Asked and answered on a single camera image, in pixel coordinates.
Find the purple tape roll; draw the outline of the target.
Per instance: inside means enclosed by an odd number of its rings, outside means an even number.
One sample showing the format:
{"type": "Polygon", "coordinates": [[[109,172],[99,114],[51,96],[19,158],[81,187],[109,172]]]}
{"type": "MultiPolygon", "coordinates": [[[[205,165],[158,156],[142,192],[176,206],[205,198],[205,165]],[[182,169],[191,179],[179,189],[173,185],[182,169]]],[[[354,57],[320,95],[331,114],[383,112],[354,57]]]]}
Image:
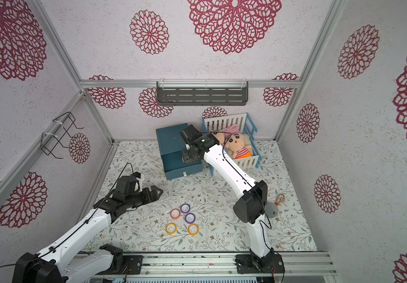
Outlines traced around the purple tape roll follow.
{"type": "Polygon", "coordinates": [[[190,211],[191,211],[191,206],[190,206],[190,204],[182,204],[181,206],[180,206],[180,211],[181,211],[181,213],[183,213],[183,214],[188,214],[190,211]]]}
{"type": "Polygon", "coordinates": [[[196,221],[196,216],[195,216],[194,213],[187,213],[187,214],[185,215],[185,222],[186,222],[187,224],[192,225],[192,224],[195,223],[195,221],[196,221]]]}

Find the teal three-drawer cabinet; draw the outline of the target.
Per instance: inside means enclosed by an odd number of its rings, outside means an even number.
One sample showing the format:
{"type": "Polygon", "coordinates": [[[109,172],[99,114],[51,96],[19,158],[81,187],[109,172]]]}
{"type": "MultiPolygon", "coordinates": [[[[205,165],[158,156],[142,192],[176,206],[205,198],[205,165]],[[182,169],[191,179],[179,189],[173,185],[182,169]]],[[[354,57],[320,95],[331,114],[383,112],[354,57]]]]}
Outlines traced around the teal three-drawer cabinet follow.
{"type": "Polygon", "coordinates": [[[181,130],[188,126],[188,123],[156,129],[160,156],[172,152],[181,151],[185,148],[185,142],[180,136],[181,130]]]}

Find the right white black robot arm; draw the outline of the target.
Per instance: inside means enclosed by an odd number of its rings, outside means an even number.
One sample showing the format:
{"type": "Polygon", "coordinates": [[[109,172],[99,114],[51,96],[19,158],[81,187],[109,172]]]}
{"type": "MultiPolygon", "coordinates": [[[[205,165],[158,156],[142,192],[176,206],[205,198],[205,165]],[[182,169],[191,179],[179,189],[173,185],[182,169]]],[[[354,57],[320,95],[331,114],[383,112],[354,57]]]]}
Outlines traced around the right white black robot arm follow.
{"type": "Polygon", "coordinates": [[[225,179],[234,191],[237,201],[233,210],[247,226],[253,266],[256,270],[277,268],[277,255],[271,246],[267,229],[271,224],[266,214],[268,186],[248,176],[225,152],[219,140],[211,133],[202,134],[193,125],[180,132],[185,143],[182,159],[185,163],[207,162],[225,179]]]}

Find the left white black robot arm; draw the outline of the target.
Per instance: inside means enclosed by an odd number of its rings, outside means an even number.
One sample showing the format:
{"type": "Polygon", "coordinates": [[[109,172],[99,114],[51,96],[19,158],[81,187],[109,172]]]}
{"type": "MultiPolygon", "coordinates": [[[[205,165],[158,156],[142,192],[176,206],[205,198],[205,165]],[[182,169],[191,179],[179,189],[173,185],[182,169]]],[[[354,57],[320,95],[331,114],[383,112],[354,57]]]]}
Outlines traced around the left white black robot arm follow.
{"type": "Polygon", "coordinates": [[[122,176],[89,213],[63,236],[36,254],[29,252],[15,263],[14,283],[83,283],[101,272],[128,271],[123,250],[110,244],[77,262],[72,260],[100,231],[127,212],[156,202],[163,195],[157,186],[141,188],[140,179],[122,176]]]}

